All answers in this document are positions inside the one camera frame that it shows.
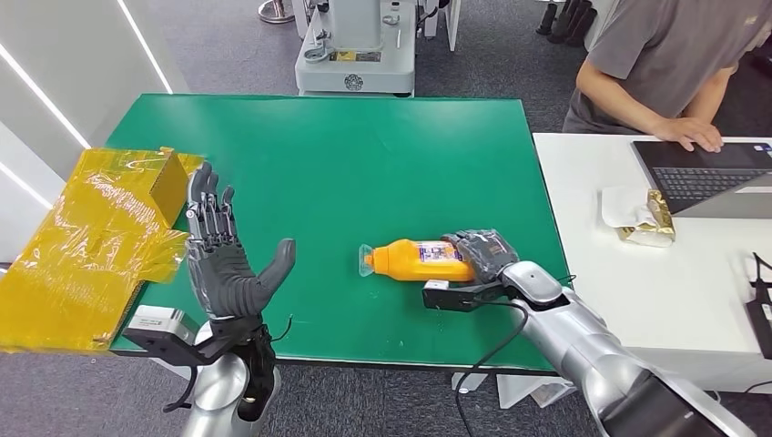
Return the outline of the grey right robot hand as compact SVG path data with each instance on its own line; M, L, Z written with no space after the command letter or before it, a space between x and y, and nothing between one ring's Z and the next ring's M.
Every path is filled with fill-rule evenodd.
M459 230L443 234L441 240L456 248L480 283L496 281L504 268L519 261L515 249L496 229Z

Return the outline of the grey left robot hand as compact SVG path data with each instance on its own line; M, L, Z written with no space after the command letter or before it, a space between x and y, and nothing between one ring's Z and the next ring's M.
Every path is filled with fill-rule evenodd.
M207 160L188 181L188 274L211 320L259 316L296 262L296 240L282 239L270 263L259 273L253 271L239 239L234 194L232 186L218 192L218 174Z

